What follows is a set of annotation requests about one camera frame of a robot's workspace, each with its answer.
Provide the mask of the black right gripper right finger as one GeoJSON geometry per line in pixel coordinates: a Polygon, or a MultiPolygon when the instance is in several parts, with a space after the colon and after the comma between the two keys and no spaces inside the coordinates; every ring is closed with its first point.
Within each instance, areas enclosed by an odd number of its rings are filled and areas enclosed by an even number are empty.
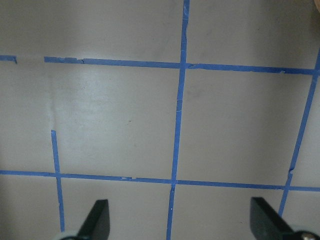
{"type": "Polygon", "coordinates": [[[293,240],[295,234],[263,197],[250,199],[250,230],[256,240],[293,240]]]}

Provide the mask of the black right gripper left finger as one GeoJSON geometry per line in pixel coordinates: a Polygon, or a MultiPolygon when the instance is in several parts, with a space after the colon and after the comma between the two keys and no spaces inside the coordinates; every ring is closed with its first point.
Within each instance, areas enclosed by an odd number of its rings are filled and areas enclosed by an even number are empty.
{"type": "Polygon", "coordinates": [[[110,229],[109,202],[100,199],[95,201],[76,237],[81,240],[107,240],[110,229]]]}

